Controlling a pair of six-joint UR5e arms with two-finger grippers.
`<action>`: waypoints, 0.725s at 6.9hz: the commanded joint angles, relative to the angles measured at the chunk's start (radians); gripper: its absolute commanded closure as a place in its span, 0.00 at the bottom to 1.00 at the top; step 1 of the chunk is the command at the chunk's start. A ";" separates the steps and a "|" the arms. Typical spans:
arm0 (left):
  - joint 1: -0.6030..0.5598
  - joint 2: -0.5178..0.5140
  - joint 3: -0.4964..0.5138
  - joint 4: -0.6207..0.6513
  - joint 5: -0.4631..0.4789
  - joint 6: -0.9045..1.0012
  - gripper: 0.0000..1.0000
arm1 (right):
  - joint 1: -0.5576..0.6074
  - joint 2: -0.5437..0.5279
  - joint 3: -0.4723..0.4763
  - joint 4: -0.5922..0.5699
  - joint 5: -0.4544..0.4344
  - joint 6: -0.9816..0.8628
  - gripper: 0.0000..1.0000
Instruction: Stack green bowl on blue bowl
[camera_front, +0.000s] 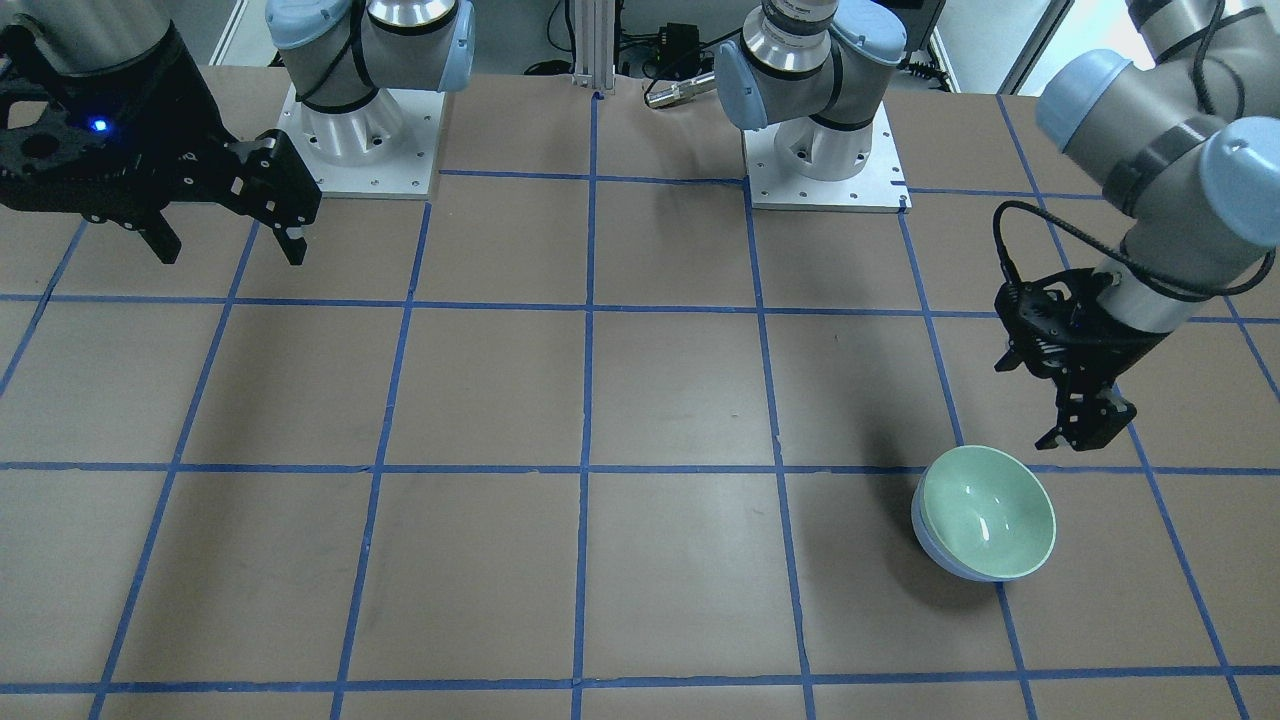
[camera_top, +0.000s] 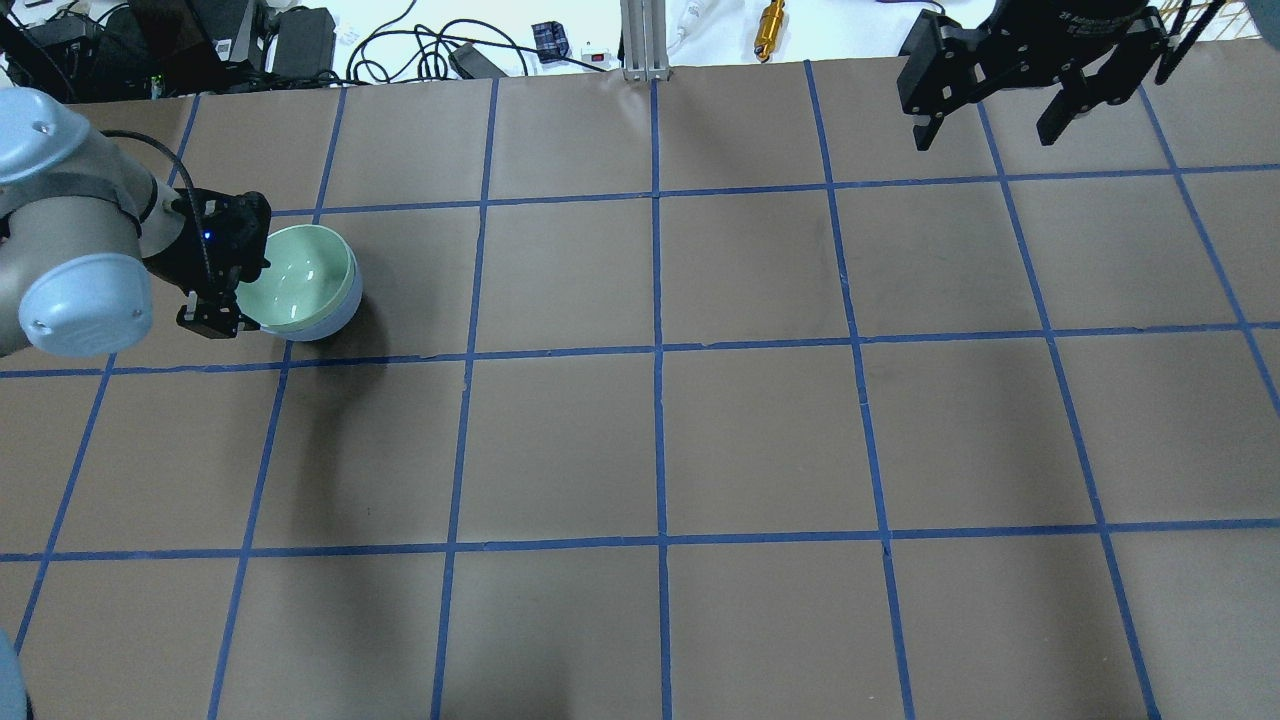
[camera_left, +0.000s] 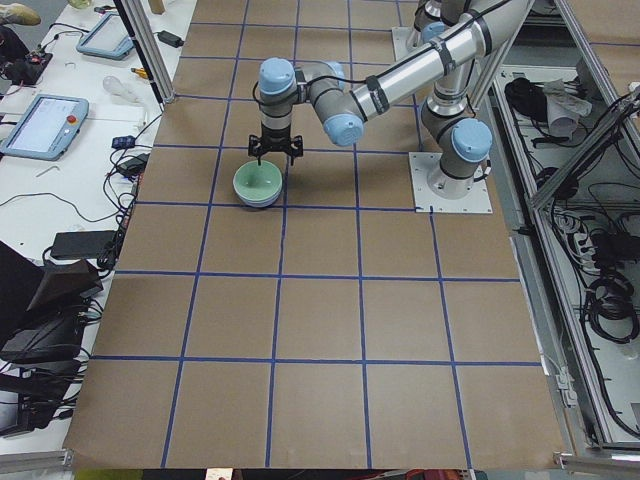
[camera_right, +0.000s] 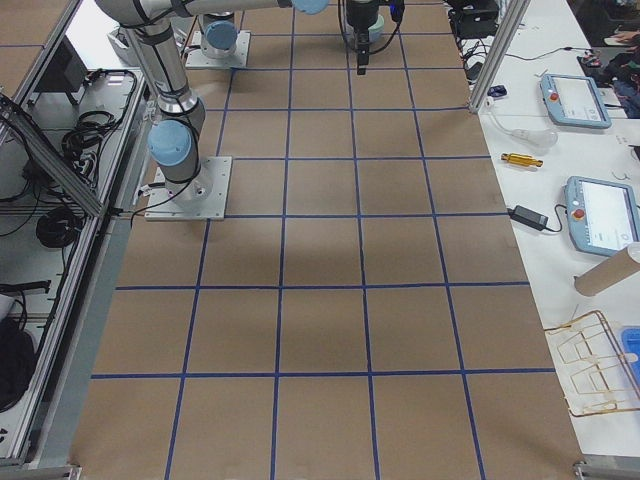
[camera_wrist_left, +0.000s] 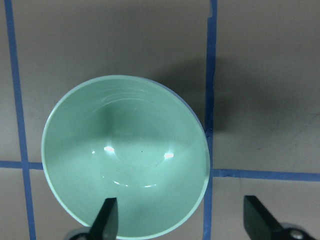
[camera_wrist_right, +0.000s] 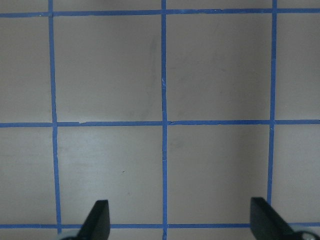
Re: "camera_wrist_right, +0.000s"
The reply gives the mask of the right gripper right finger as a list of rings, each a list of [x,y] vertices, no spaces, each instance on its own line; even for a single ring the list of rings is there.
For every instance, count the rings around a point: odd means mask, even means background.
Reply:
[[[263,197],[250,199],[250,230],[256,240],[296,240],[295,231]]]

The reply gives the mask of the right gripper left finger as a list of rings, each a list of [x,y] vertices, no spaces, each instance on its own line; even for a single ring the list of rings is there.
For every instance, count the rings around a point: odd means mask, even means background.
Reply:
[[[76,235],[76,239],[107,240],[110,231],[109,202],[108,200],[97,200]]]

